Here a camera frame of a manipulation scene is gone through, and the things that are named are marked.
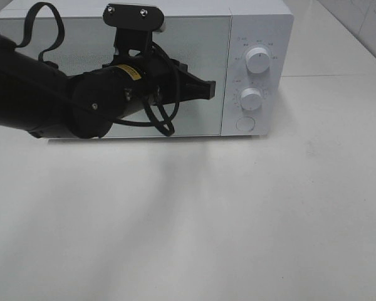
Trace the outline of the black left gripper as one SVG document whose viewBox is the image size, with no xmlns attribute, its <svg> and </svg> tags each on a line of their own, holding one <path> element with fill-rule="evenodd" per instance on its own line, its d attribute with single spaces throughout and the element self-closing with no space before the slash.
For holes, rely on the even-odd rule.
<svg viewBox="0 0 376 301">
<path fill-rule="evenodd" d="M 126 121 L 143 111 L 149 121 L 172 121 L 180 103 L 210 100 L 215 96 L 216 82 L 205 81 L 188 72 L 188 66 L 161 51 L 148 58 L 115 56 L 102 65 L 102 119 Z"/>
</svg>

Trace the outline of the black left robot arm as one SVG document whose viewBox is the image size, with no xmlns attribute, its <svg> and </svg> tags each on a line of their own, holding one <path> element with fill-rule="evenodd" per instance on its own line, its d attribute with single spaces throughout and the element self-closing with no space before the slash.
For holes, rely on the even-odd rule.
<svg viewBox="0 0 376 301">
<path fill-rule="evenodd" d="M 214 81 L 189 73 L 157 44 L 148 57 L 118 57 L 74 76 L 16 48 L 0 35 L 0 125 L 36 138 L 102 138 L 115 124 L 171 136 L 180 103 L 210 100 L 216 92 Z M 175 107 L 171 113 L 168 104 Z"/>
</svg>

